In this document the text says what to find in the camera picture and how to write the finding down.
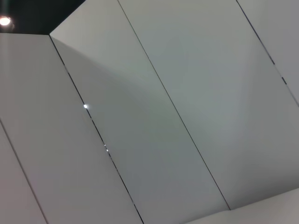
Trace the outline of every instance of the dark ceiling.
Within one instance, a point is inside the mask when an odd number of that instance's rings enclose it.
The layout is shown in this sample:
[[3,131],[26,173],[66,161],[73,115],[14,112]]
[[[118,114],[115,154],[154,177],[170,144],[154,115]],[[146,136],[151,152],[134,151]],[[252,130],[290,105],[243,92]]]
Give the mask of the dark ceiling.
[[13,24],[0,33],[48,35],[85,0],[0,0],[0,15]]

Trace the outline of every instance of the light fixture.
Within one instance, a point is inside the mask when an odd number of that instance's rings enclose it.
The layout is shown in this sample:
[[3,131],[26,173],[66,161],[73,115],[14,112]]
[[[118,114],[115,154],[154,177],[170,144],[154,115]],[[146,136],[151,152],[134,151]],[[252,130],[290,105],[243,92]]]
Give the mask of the light fixture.
[[0,25],[7,26],[10,23],[10,19],[5,16],[0,17]]

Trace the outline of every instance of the wall panel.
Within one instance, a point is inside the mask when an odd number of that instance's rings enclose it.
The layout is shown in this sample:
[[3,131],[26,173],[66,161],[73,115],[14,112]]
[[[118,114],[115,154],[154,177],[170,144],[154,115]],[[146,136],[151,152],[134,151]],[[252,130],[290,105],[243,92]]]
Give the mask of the wall panel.
[[140,224],[50,38],[0,34],[0,53],[0,116],[49,224]]
[[298,188],[299,109],[237,2],[120,3],[231,208]]
[[46,224],[1,124],[0,223]]
[[228,209],[116,0],[51,35],[146,224]]
[[239,3],[298,101],[299,2],[239,0]]

